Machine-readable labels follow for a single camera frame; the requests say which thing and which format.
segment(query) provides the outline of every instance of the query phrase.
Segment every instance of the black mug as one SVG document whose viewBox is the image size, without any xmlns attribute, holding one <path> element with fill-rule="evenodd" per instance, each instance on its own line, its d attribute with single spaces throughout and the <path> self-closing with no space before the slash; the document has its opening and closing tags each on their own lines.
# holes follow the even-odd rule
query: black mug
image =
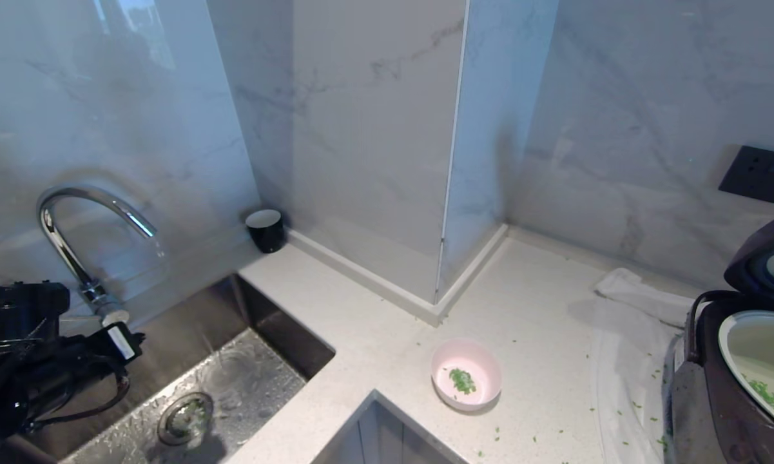
<svg viewBox="0 0 774 464">
<path fill-rule="evenodd" d="M 274 209 L 261 209 L 246 218 L 246 229 L 261 253 L 274 253 L 286 242 L 284 218 Z"/>
</svg>

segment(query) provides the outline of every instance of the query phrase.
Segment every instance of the electrical outlet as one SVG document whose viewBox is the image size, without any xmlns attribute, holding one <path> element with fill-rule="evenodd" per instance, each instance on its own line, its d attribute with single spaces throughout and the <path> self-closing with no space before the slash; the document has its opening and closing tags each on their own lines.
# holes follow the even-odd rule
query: electrical outlet
<svg viewBox="0 0 774 464">
<path fill-rule="evenodd" d="M 743 146 L 719 190 L 774 203 L 774 151 Z"/>
</svg>

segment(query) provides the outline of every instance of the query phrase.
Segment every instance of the white marble tile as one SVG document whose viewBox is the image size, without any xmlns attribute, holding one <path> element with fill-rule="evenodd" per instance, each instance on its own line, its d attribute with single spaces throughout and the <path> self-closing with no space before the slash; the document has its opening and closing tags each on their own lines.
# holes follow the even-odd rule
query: white marble tile
<svg viewBox="0 0 774 464">
<path fill-rule="evenodd" d="M 470 3 L 439 297 L 505 219 L 505 172 L 521 162 L 557 6 L 557 0 Z"/>
<path fill-rule="evenodd" d="M 131 279 L 257 208 L 204 0 L 0 2 L 1 274 L 74 285 L 35 219 L 39 194 L 60 182 L 106 188 L 159 229 L 164 260 L 100 206 L 57 207 L 75 250 L 124 299 Z"/>
<path fill-rule="evenodd" d="M 464 4 L 235 3 L 210 11 L 261 197 L 431 302 Z"/>
<path fill-rule="evenodd" d="M 562 2 L 514 224 L 720 287 L 774 204 L 717 191 L 774 150 L 774 1 Z"/>
</svg>

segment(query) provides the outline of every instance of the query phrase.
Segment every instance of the kitchen sink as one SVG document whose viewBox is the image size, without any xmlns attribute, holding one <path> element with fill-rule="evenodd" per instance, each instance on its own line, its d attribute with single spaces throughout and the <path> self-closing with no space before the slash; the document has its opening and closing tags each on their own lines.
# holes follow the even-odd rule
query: kitchen sink
<svg viewBox="0 0 774 464">
<path fill-rule="evenodd" d="M 215 464 L 334 356 L 237 274 L 133 331 L 147 338 L 128 366 L 127 397 L 103 414 L 13 437 L 0 464 Z M 107 378 L 54 414 L 85 411 L 114 394 Z"/>
</svg>

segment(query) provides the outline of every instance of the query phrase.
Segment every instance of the faucet spout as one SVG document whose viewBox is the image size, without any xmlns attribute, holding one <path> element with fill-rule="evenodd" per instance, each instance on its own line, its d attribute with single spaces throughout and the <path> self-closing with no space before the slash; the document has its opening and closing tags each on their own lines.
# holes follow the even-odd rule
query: faucet spout
<svg viewBox="0 0 774 464">
<path fill-rule="evenodd" d="M 125 321 L 128 319 L 128 314 L 121 309 L 121 304 L 118 303 L 115 297 L 106 292 L 106 288 L 103 288 L 103 285 L 96 277 L 89 273 L 86 266 L 77 258 L 72 247 L 63 238 L 60 229 L 57 228 L 53 215 L 54 205 L 66 197 L 85 198 L 86 200 L 92 200 L 92 202 L 106 206 L 106 208 L 109 208 L 125 220 L 131 228 L 137 230 L 143 238 L 154 237 L 157 229 L 142 214 L 132 208 L 129 203 L 100 188 L 83 185 L 60 185 L 44 191 L 38 199 L 37 211 L 40 229 L 42 229 L 43 234 L 57 251 L 57 254 L 60 255 L 60 258 L 63 259 L 69 271 L 77 277 L 77 281 L 80 282 L 83 299 L 95 311 L 95 314 L 100 314 L 104 325 L 112 324 L 118 320 Z"/>
</svg>

